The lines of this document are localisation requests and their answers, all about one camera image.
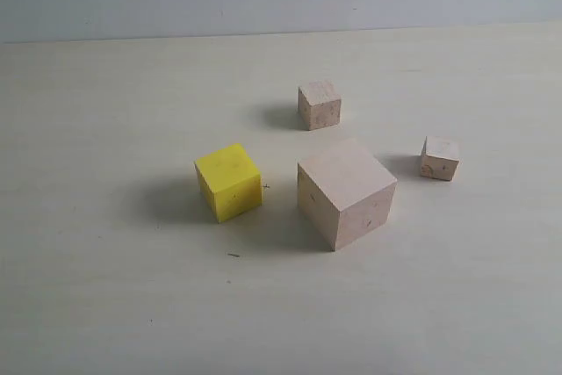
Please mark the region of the yellow cube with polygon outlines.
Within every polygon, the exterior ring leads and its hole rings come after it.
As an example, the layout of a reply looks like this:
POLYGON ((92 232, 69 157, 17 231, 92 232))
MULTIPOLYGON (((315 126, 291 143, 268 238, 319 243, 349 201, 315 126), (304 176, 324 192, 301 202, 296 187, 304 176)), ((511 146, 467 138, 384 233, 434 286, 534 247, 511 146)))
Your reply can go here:
POLYGON ((194 161, 199 188, 221 223, 263 203, 261 172, 240 143, 194 161))

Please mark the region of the large wooden cube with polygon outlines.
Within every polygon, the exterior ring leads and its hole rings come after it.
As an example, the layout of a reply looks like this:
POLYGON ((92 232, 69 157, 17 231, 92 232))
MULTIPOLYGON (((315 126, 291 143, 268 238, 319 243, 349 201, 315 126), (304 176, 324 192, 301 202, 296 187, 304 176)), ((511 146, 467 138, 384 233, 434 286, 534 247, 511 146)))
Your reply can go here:
POLYGON ((337 251, 387 222, 397 183, 361 143, 338 141, 298 162, 298 207, 337 251))

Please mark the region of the medium wooden cube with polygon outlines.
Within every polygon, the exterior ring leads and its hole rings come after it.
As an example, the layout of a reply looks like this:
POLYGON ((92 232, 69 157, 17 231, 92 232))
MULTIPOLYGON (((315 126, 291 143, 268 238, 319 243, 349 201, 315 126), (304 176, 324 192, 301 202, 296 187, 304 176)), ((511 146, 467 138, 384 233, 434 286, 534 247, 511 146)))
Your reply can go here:
POLYGON ((305 83, 298 88, 298 111, 306 130, 340 123, 342 97, 327 80, 305 83))

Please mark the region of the small wooden cube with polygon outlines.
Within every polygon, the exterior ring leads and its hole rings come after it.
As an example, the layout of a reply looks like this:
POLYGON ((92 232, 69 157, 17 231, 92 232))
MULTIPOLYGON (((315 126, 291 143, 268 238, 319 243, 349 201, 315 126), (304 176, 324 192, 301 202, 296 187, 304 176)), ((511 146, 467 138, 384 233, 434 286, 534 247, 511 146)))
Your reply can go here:
POLYGON ((422 177, 450 182, 460 162, 458 143, 443 137, 427 136, 420 158, 422 177))

